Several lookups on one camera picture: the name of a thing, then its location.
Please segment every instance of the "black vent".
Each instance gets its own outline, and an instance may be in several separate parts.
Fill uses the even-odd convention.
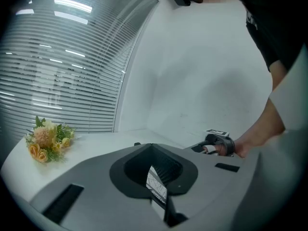
[[[59,224],[77,200],[83,189],[84,188],[80,186],[73,184],[69,185],[43,212],[43,215],[49,220]]]

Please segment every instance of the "artificial flower bouquet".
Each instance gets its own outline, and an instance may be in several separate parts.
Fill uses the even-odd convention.
[[[75,129],[35,118],[36,127],[25,136],[31,156],[40,163],[64,160],[64,154],[74,138]]]

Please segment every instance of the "person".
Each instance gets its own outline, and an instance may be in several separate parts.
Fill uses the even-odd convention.
[[[197,3],[217,0],[192,0]],[[275,90],[287,75],[306,39],[304,0],[240,0],[246,8],[246,27],[260,50]],[[249,150],[283,133],[285,127],[272,101],[268,99],[260,118],[234,141],[235,152],[246,157]],[[215,145],[225,155],[223,145]]]

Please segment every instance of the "yellow flower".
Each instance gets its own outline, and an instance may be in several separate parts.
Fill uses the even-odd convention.
[[[31,144],[29,145],[29,152],[30,152],[30,155],[36,159],[36,157],[38,156],[38,153],[39,153],[39,145],[38,144]]]
[[[53,145],[52,149],[55,152],[61,152],[63,145],[60,142],[57,142],[56,144]]]
[[[69,138],[64,138],[64,139],[62,140],[62,145],[63,145],[64,147],[69,147],[69,143],[70,143],[70,139],[69,139]]]
[[[46,127],[38,127],[34,130],[35,142],[41,148],[51,146],[53,137],[53,132],[50,132]]]
[[[36,160],[38,160],[40,163],[45,163],[48,160],[47,151],[40,149]]]

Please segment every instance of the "black slot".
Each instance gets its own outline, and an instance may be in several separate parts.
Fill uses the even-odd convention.
[[[59,224],[83,189],[83,187],[74,184],[69,185],[43,212],[43,215],[49,220]]]
[[[233,166],[233,165],[229,165],[229,164],[222,164],[222,163],[218,163],[215,165],[215,167],[219,167],[228,171],[232,171],[232,172],[237,172],[239,171],[240,167],[238,166]]]

